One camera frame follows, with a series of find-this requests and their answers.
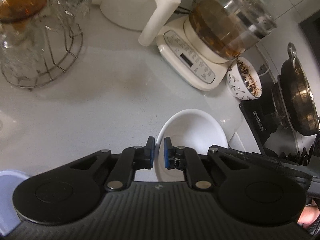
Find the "glass teapot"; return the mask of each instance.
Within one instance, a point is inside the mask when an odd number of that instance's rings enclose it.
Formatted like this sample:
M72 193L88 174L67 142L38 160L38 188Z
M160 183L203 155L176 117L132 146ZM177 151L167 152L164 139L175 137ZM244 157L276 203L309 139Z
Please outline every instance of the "glass teapot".
M189 21L209 49L233 60L276 27L264 1L201 0L189 14Z

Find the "white bowl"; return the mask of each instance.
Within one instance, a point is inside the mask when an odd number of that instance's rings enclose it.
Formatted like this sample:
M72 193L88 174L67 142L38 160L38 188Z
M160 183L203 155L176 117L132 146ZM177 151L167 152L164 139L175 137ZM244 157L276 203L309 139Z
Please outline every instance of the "white bowl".
M247 67L247 73L241 71L238 61ZM238 57L228 68L225 82L229 92L241 100L257 99L262 94L262 87L258 73L251 63L244 57Z
M164 166L163 141L167 136L173 146L190 147L203 155L214 144L228 148L223 129L211 115L198 109L178 112L165 123L156 141L154 165L159 181L184 181L182 171L167 170Z

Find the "human hand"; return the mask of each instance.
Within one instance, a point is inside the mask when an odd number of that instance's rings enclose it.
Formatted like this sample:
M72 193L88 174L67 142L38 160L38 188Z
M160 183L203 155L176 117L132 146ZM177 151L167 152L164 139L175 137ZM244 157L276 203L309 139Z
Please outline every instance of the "human hand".
M298 223L303 224L303 228L308 228L320 215L320 211L316 206L316 203L312 201L310 206L304 207Z

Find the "wok handle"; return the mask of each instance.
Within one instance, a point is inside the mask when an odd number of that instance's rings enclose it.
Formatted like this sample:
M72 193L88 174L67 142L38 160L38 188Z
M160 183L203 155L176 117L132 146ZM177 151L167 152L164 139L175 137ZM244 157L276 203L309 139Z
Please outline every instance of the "wok handle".
M297 56L296 47L291 42L289 42L288 44L288 55L291 60L294 60L295 57Z

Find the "kitchen counter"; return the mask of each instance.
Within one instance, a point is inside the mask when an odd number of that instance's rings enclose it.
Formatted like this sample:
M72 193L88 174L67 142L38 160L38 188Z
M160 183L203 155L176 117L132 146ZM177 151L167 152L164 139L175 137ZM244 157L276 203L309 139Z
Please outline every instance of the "kitchen counter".
M247 125L224 82L210 92L194 89L156 45L141 46L139 33L109 22L98 7L84 34L79 60L44 88L18 89L1 75L0 170L35 175L100 149L119 153L145 145L173 114L188 108L215 117L228 141ZM249 127L242 133L250 135ZM149 172L148 179L156 179Z

